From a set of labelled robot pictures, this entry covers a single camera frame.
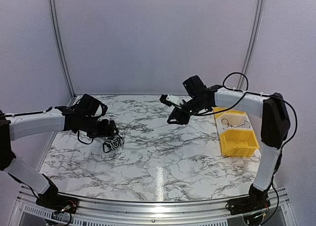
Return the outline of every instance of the metal pole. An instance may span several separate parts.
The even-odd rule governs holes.
[[[261,23],[262,12],[263,12],[263,5],[264,5],[264,0],[257,0],[255,19],[253,22],[249,46],[248,46],[248,50],[247,50],[246,57],[245,57],[243,67],[242,67],[242,71],[241,71],[245,75],[247,75],[248,73],[250,63],[251,63],[251,58],[253,55],[253,50],[254,50],[255,43],[259,34],[260,23]],[[242,89],[243,84],[244,84],[244,77],[240,76],[237,89]]]
[[[70,78],[70,74],[69,74],[69,70],[68,70],[68,65],[67,65],[67,61],[66,61],[66,57],[65,57],[65,52],[64,52],[63,44],[62,44],[61,37],[60,37],[55,0],[48,0],[48,2],[49,2],[50,16],[51,16],[51,20],[52,20],[52,24],[53,24],[55,41],[56,41],[56,45],[57,45],[57,51],[58,51],[60,63],[62,66],[63,74],[65,77],[67,89],[68,89],[68,92],[69,92],[71,98],[74,98],[75,91],[74,91],[73,84],[71,82],[71,78]]]

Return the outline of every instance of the metal frame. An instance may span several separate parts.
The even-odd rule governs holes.
[[[256,7],[256,12],[255,12],[255,18],[253,22],[251,37],[250,37],[248,50],[247,50],[246,57],[245,57],[243,67],[242,67],[242,71],[241,71],[245,75],[248,74],[254,47],[258,38],[260,24],[262,20],[264,1],[265,0],[257,0],[257,7]],[[243,84],[244,84],[244,77],[240,76],[238,84],[237,84],[237,89],[242,89]]]
[[[280,199],[280,207],[283,209],[284,218],[287,226],[296,226],[295,220],[292,218],[291,207],[285,188],[277,189]],[[225,206],[229,198],[205,200],[196,202],[177,202],[177,203],[148,203],[148,202],[127,202],[92,199],[89,197],[79,198],[79,206],[77,213],[73,215],[73,223],[71,225],[88,225],[88,222],[95,225],[212,225],[215,223],[225,222],[229,218],[241,217],[242,215],[231,216]],[[271,190],[269,191],[271,209],[276,207],[277,195]],[[33,213],[41,216],[44,208],[35,204],[36,198],[28,187],[22,186],[15,202],[9,226],[19,225],[22,213],[25,207],[34,208]],[[46,217],[50,218],[52,210],[46,209]],[[60,216],[64,221],[69,219],[68,215]]]
[[[54,36],[55,36],[56,45],[57,45],[57,51],[58,51],[60,63],[62,66],[62,71],[63,71],[64,78],[66,81],[68,92],[70,96],[73,98],[75,97],[75,91],[74,91],[73,84],[71,82],[71,77],[68,70],[65,52],[64,52],[63,44],[60,37],[55,0],[48,0],[48,2],[49,2],[50,16],[51,16],[53,30],[54,30]]]

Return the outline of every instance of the white marble tabletop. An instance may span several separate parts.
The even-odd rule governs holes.
[[[125,131],[125,145],[108,154],[102,139],[91,145],[70,132],[57,134],[41,167],[61,192],[102,199],[179,202],[248,192],[260,152],[221,156],[213,117],[167,124],[172,108],[159,96],[95,96],[108,106],[105,118]],[[82,140],[89,139],[81,133]]]

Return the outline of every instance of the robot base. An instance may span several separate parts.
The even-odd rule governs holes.
[[[270,207],[271,203],[268,198],[263,198],[257,205],[251,204],[250,197],[241,197],[230,199],[226,205],[226,209],[230,211],[231,215],[238,215],[249,213],[254,210],[266,209],[266,206]]]
[[[62,209],[61,207],[72,205],[72,207],[69,210],[67,210],[67,212],[71,214],[75,214],[78,208],[78,199],[74,197],[64,196],[64,195],[57,195],[54,206],[49,206],[39,199],[36,200],[36,205],[39,205],[48,209],[56,210],[56,211],[61,210]]]

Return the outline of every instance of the yellow bin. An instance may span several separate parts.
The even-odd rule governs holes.
[[[223,132],[219,139],[222,155],[250,157],[256,149],[259,149],[253,130],[229,129]]]
[[[213,111],[217,112],[223,109],[224,108],[217,107],[213,108]],[[230,116],[236,115],[245,115],[246,117],[242,119],[249,121],[247,113],[237,110],[229,110],[214,115],[217,123],[216,126],[219,133],[222,155],[250,157],[256,149],[259,149],[257,138],[251,126],[249,128],[227,128],[226,130],[222,130],[221,119],[229,119]]]
[[[227,109],[227,108],[220,108],[220,107],[215,107],[213,108],[213,112],[218,112],[218,111],[221,111],[221,110],[224,110],[224,109]],[[240,115],[247,115],[245,112],[242,112],[242,111],[238,111],[238,110],[234,110],[234,109],[230,109],[226,112],[222,112],[222,113],[218,113],[218,114],[215,114],[215,119],[217,119],[218,117],[220,117],[221,115],[223,115],[224,113],[233,113],[233,114],[240,114]]]

